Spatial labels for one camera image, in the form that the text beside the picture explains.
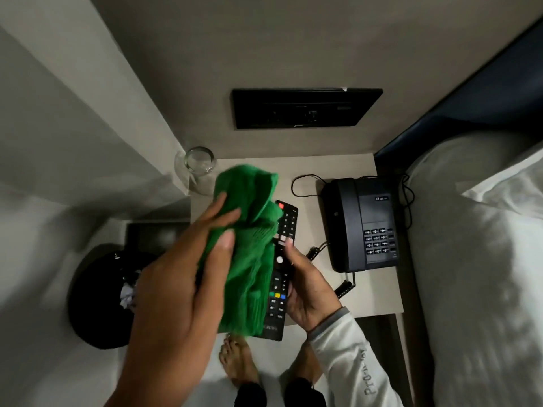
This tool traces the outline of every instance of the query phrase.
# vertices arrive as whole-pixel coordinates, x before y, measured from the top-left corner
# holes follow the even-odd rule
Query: white tabletop
[[[220,159],[218,167],[226,170],[237,164],[253,164],[266,171],[279,173],[273,200],[282,200],[298,207],[298,225],[296,226],[295,246],[303,254],[310,247],[319,246],[326,241],[323,218],[317,197],[297,198],[290,191],[292,179],[301,174],[317,174],[325,180],[344,177],[375,175],[375,163],[372,154],[345,156],[315,156],[286,158],[231,158]],[[315,194],[316,180],[311,177],[301,178],[294,185],[297,194]],[[210,204],[211,197],[191,194],[191,221],[198,218]],[[328,249],[324,249],[313,261],[333,288],[346,279],[345,273],[332,269]],[[356,287],[348,292],[341,302],[348,307],[355,317],[381,314],[402,313],[404,308],[396,267],[366,270],[356,273]]]

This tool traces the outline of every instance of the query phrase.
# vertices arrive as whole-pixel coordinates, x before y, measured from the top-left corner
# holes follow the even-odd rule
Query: gray sleeve cuff
[[[349,312],[347,307],[341,307],[335,313],[330,314],[327,318],[322,320],[318,326],[307,333],[307,339],[312,341],[321,335],[329,326],[338,321],[341,317]]]

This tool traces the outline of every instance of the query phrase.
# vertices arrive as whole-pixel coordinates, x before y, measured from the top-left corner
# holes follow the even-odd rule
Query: person's left hand
[[[126,361],[107,407],[178,406],[204,375],[224,311],[233,230],[209,253],[198,291],[195,277],[210,229],[240,217],[240,209],[216,217],[226,197],[221,193],[139,277]]]

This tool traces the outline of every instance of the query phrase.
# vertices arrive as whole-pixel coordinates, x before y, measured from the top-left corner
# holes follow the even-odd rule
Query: hand
[[[226,197],[220,194],[139,277],[126,361],[106,406],[178,406],[204,375],[224,311],[233,230],[209,253],[197,292],[194,282],[210,229],[240,217],[240,209],[216,217]]]
[[[285,253],[294,265],[287,314],[308,332],[342,305],[320,271],[296,249],[290,238],[285,243]]]

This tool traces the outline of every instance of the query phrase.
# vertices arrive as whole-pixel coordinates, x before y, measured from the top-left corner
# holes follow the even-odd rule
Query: white bed sheet
[[[408,236],[438,407],[543,405],[543,221],[461,196],[528,145],[472,133],[409,170]]]

